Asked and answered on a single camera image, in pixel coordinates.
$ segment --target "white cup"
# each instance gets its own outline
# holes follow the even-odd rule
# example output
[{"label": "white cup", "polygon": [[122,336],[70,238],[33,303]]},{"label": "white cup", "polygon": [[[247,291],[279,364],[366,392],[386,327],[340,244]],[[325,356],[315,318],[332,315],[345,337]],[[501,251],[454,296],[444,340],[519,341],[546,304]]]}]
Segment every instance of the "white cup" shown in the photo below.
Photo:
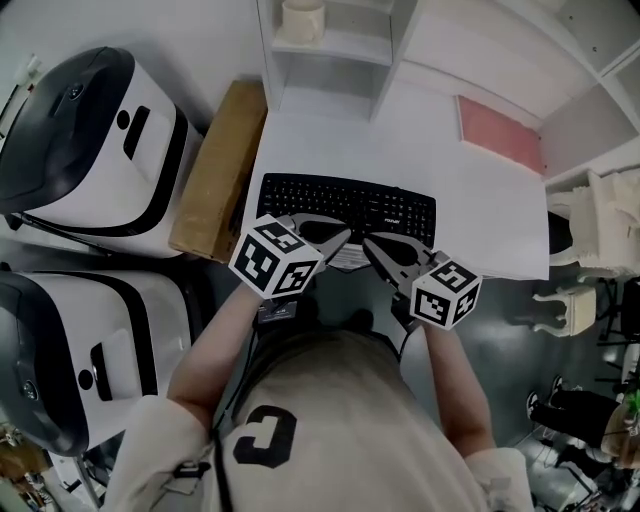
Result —
[{"label": "white cup", "polygon": [[324,37],[325,5],[322,0],[285,0],[282,35],[292,44],[310,44]]}]

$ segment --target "desk surface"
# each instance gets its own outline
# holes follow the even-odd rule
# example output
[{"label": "desk surface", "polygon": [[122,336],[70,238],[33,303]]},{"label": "desk surface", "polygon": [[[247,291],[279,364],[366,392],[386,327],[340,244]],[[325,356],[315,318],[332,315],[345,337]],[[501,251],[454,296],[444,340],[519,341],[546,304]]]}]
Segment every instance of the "desk surface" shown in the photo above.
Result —
[{"label": "desk surface", "polygon": [[270,113],[244,223],[266,173],[339,176],[437,201],[435,248],[485,275],[547,279],[545,189],[532,171],[459,140],[453,97],[395,81],[374,124]]}]

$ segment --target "pink paper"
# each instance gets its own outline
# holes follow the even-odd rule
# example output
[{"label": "pink paper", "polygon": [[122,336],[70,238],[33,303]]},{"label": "pink paper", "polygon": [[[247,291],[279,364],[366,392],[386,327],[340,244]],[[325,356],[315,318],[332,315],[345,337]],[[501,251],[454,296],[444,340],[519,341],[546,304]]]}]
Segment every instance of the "pink paper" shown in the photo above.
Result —
[{"label": "pink paper", "polygon": [[545,174],[535,131],[464,96],[458,96],[458,108],[462,140]]}]

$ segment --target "keyboard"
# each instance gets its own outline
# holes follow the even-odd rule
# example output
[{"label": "keyboard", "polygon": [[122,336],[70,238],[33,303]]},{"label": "keyboard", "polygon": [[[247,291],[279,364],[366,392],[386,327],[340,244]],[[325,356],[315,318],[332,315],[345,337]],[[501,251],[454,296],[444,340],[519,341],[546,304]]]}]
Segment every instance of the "keyboard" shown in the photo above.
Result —
[{"label": "keyboard", "polygon": [[368,233],[408,235],[433,248],[436,200],[397,187],[306,174],[265,174],[258,217],[295,213],[326,215],[345,222],[349,243],[361,245]]}]

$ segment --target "gray floor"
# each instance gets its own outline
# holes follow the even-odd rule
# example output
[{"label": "gray floor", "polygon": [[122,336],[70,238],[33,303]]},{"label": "gray floor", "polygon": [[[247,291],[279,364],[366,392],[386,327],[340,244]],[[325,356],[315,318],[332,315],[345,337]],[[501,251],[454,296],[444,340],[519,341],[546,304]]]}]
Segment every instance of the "gray floor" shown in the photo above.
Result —
[{"label": "gray floor", "polygon": [[[212,265],[209,275],[220,304],[238,281],[221,265]],[[485,280],[476,310],[457,329],[489,398],[497,443],[517,446],[525,453],[532,490],[555,508],[567,500],[576,480],[566,470],[549,467],[555,455],[538,442],[541,429],[532,433],[525,399],[531,390],[544,398],[557,374],[572,386],[611,395],[610,384],[596,384],[593,379],[617,376],[616,370],[604,364],[603,350],[596,347],[601,326],[571,338],[555,338],[530,329],[532,321],[553,323],[552,319],[562,312],[559,304],[537,303],[532,295],[552,293],[558,286],[569,287],[575,282],[575,269],[554,272],[549,282]],[[311,294],[318,301],[324,323],[339,324],[356,309],[366,308],[374,313],[375,330],[400,345],[403,331],[389,310],[392,290],[372,269],[351,274],[330,269],[317,278]],[[420,336],[408,341],[402,372],[417,400],[438,421],[429,357]]]}]

